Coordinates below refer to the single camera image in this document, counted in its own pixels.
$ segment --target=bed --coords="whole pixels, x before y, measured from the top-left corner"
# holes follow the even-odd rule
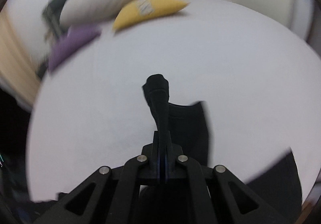
[[[321,62],[306,42],[224,0],[191,0],[118,33],[112,24],[100,23],[99,39],[44,77],[28,134],[33,200],[70,192],[151,143],[141,86],[156,73],[170,82],[170,102],[205,101],[210,167],[247,182],[292,149],[305,200],[321,165]]]

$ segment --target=triangular cutout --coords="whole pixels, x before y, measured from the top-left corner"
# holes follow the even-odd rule
[[[90,183],[86,188],[84,188],[70,202],[66,204],[66,210],[81,216],[86,209],[92,193],[94,192],[95,186],[95,183]]]
[[[259,207],[259,205],[244,193],[235,182],[229,181],[229,187],[241,214],[247,214]]]

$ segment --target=curtain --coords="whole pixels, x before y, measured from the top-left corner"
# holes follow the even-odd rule
[[[30,106],[40,86],[36,69],[10,24],[5,6],[0,12],[0,76]]]

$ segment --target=white bed sheet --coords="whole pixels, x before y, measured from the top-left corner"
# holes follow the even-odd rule
[[[242,181],[293,150],[307,197],[321,166],[321,62],[290,30],[223,0],[101,37],[46,75],[29,128],[33,200],[70,192],[140,154],[156,129],[141,86],[161,73],[170,102],[206,101],[209,166]]]

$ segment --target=patch on yellow pillow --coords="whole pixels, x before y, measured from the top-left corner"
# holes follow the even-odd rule
[[[187,5],[188,3],[183,0],[133,0],[119,12],[113,30],[117,31],[145,20],[176,13]]]

